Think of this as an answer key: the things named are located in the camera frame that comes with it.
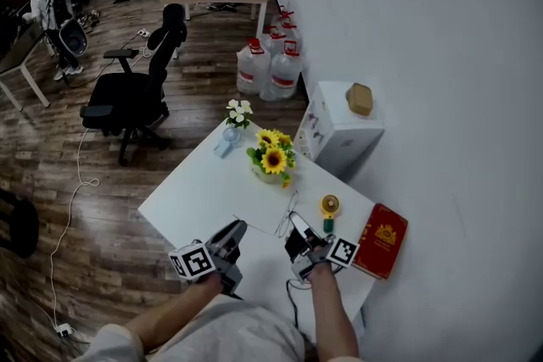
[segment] small vase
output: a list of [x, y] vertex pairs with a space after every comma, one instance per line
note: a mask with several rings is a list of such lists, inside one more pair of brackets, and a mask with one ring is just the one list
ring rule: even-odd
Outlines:
[[222, 132], [222, 138], [231, 145], [235, 145], [239, 142], [239, 139], [241, 138], [241, 133], [236, 127], [230, 126]]
[[253, 174], [256, 175], [260, 181], [265, 182], [266, 184], [279, 184], [283, 183], [283, 178], [277, 174], [265, 174], [262, 172], [260, 166], [257, 166], [252, 161], [249, 161], [249, 168]]

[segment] brown box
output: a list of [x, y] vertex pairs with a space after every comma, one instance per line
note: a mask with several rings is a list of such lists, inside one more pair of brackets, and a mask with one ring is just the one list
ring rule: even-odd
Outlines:
[[373, 110], [372, 90], [360, 83], [355, 83], [347, 91], [347, 101], [349, 109], [356, 114], [369, 116]]

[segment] small fan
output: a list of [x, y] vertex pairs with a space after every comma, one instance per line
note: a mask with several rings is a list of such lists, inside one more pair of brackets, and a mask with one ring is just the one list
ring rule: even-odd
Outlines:
[[339, 199], [334, 195], [326, 195], [321, 199], [321, 211], [324, 214], [322, 229], [329, 233], [333, 231], [333, 218], [339, 213]]

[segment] flower pot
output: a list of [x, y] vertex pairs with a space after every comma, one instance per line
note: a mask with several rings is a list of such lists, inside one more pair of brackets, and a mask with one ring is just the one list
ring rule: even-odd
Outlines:
[[266, 184], [283, 184], [283, 178], [277, 174], [265, 174], [262, 172], [260, 166], [257, 166], [252, 161], [249, 161], [249, 168], [253, 174], [256, 175], [260, 181], [265, 182]]

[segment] woman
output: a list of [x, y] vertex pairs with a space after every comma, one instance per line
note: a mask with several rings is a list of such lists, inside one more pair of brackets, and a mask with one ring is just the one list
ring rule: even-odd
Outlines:
[[80, 74], [83, 67], [79, 65], [76, 57], [60, 41], [59, 27], [54, 19], [51, 0], [31, 0], [31, 18], [35, 21], [41, 21], [45, 34], [59, 53], [60, 71], [54, 79], [59, 81], [62, 79], [63, 74]]

